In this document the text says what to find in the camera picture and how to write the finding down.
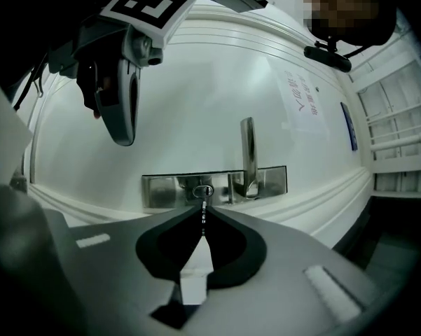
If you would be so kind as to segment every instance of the metal door handle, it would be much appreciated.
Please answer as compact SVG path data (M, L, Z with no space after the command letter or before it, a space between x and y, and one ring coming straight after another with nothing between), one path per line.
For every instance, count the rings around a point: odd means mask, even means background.
M254 198L258 195L257 149L255 143L254 119L241 121L241 141L243 147L243 197Z

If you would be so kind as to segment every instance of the white foam strip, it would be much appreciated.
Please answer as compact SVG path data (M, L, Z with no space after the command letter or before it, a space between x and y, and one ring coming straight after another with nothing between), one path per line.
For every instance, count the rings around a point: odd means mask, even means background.
M181 270L181 294L184 305L201 305L207 298L207 275L213 272L212 254L201 237L193 254Z
M109 240L111 240L111 237L108 234L99 234L94 237L76 240L76 243L80 248L87 248L88 246L101 244Z
M339 323L347 322L360 315L359 305L327 274L321 265L309 267L304 273Z

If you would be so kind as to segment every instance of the paper sign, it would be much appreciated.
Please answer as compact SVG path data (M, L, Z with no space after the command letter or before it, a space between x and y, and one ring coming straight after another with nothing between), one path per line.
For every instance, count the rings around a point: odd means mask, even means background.
M325 134L321 104L308 72L289 62L268 60L276 73L282 101L294 127L300 131Z

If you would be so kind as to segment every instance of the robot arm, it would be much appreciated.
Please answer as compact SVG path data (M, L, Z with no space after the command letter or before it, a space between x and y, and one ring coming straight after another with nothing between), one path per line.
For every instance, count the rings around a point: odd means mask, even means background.
M163 49L195 1L110 0L81 22L72 39L51 46L41 65L48 60L52 74L76 78L85 106L102 116L117 144L130 146L137 124L140 71L162 63ZM237 12L267 4L266 0L214 1ZM34 71L31 81L43 69Z

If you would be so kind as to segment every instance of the metal plate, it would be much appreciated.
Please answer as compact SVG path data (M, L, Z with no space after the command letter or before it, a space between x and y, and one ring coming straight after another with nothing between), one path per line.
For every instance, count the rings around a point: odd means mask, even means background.
M214 206L276 197L287 193L287 167L259 169L259 191L255 198L242 196L243 182L244 171L142 176L143 205L144 208L169 209L201 204L202 199L193 195L199 186L213 188L213 194L206 200L208 205Z

